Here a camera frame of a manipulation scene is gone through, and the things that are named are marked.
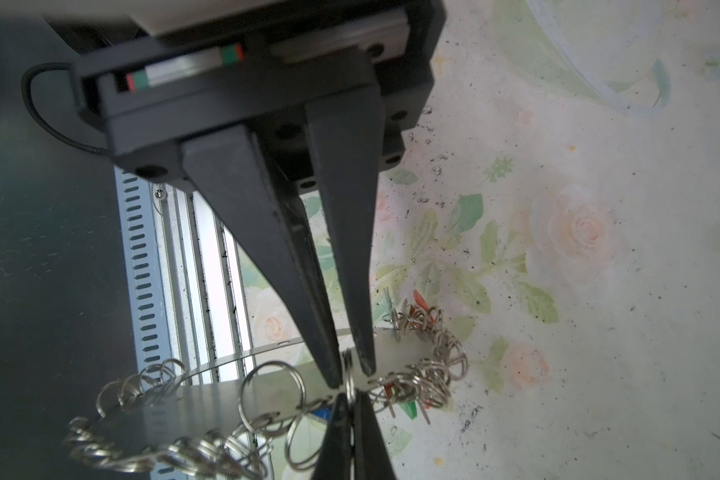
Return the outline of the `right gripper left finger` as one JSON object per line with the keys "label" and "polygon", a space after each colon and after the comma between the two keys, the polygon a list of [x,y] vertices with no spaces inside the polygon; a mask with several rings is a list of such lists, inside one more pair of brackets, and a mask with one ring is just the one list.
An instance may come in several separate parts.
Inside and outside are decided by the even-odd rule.
{"label": "right gripper left finger", "polygon": [[350,480],[352,465],[352,413],[345,393],[334,404],[312,480]]}

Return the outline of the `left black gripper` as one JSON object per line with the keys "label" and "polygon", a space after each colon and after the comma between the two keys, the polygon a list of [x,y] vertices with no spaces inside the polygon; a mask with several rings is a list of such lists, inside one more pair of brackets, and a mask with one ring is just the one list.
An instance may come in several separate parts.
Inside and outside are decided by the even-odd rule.
{"label": "left black gripper", "polygon": [[343,374],[337,334],[295,187],[318,184],[360,367],[371,375],[379,168],[402,160],[403,134],[434,85],[445,20],[440,1],[290,1],[119,43],[71,67],[78,112],[103,132],[111,161],[155,184],[192,182],[279,295],[331,387]]}

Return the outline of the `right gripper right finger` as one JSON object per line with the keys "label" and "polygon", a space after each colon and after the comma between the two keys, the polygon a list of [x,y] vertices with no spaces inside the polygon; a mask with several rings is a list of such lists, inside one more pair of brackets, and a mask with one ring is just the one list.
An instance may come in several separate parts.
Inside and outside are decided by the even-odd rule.
{"label": "right gripper right finger", "polygon": [[353,406],[354,474],[359,480],[395,480],[373,402],[358,391]]}

